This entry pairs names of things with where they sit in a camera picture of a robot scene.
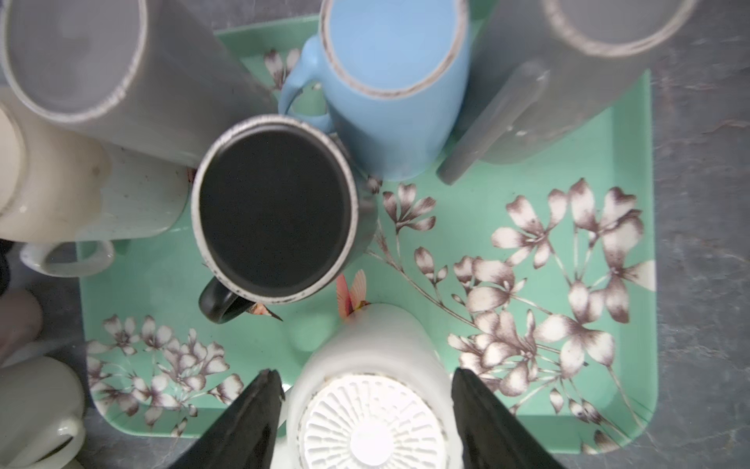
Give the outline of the green floral tray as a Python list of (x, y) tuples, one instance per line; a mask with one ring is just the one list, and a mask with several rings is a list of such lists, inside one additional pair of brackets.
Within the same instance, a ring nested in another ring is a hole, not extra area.
[[(416, 316), (446, 369), (478, 371), (552, 453), (635, 440), (657, 399), (650, 80), (540, 154), (371, 184), (380, 230), (347, 267)], [(117, 242), (81, 283), (89, 389), (112, 427), (196, 438), (262, 369), (291, 385), (341, 322), (336, 289), (218, 326), (184, 215)]]

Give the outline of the cream white mug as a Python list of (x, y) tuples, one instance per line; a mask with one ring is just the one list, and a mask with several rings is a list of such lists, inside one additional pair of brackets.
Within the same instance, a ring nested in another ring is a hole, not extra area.
[(38, 357), (1, 369), (1, 466), (64, 468), (86, 438), (85, 396), (67, 365)]

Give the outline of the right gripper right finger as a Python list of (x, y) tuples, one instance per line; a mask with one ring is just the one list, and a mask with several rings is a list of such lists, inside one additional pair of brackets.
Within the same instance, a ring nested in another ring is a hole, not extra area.
[(470, 369), (453, 374), (451, 398), (464, 467), (563, 469)]

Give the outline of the white speckled mug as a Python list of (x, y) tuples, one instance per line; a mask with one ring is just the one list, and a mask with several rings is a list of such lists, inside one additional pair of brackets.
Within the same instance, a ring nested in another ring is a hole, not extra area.
[(273, 468), (460, 468), (451, 378), (406, 310), (354, 312), (303, 367)]

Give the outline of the black mug white interior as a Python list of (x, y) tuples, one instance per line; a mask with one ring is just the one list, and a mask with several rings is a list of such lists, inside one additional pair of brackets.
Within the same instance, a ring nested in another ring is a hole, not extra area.
[(373, 240), (378, 210), (346, 149), (287, 115), (236, 123), (205, 154), (191, 222), (212, 279), (199, 309), (215, 324), (311, 297)]

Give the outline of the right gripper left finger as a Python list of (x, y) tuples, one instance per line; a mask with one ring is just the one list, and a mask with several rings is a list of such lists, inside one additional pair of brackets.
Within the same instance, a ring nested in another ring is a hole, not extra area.
[(277, 371), (264, 369), (172, 469), (269, 469), (285, 394)]

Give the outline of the pink mug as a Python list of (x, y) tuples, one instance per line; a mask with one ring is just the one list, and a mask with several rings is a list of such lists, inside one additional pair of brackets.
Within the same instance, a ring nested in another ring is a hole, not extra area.
[(39, 336), (43, 328), (42, 307), (27, 289), (14, 288), (1, 296), (1, 365)]

